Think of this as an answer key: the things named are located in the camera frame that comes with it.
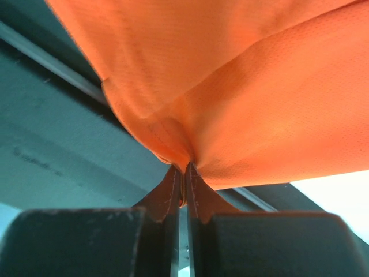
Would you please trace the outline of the orange t shirt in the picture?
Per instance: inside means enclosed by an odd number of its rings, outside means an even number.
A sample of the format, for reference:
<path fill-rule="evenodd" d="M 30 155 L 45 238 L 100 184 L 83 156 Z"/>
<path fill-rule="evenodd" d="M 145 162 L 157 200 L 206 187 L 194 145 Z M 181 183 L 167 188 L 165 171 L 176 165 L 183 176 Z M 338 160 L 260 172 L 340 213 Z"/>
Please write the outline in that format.
<path fill-rule="evenodd" d="M 48 1 L 122 125 L 214 189 L 368 169 L 367 1 Z"/>

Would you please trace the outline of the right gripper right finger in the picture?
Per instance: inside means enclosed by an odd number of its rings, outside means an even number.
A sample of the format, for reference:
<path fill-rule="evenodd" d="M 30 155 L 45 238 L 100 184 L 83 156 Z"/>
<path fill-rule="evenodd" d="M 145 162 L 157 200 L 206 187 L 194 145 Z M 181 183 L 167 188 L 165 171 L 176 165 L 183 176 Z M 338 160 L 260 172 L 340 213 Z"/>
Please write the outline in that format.
<path fill-rule="evenodd" d="M 191 276 L 367 276 L 347 224 L 327 212 L 243 212 L 205 183 L 184 177 Z"/>

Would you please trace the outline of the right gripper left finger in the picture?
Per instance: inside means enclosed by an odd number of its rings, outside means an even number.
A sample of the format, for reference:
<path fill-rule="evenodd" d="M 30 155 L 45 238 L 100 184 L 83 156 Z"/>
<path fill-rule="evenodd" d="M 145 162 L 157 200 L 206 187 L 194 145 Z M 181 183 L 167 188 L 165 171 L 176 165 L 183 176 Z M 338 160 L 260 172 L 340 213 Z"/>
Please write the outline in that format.
<path fill-rule="evenodd" d="M 2 276 L 177 276 L 182 175 L 131 208 L 33 209 L 1 241 Z"/>

